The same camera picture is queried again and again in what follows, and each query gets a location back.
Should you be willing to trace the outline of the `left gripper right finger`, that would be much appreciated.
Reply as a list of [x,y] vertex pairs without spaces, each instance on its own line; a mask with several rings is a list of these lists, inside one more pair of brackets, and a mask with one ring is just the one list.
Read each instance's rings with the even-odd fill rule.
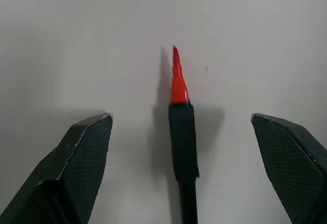
[[326,149],[303,126],[254,113],[267,176],[292,223],[326,223]]

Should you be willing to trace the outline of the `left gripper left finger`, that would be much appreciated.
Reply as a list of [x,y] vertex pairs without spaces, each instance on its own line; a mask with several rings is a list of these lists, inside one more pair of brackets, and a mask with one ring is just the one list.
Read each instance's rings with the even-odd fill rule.
[[73,124],[34,168],[1,223],[88,223],[103,179],[113,115]]

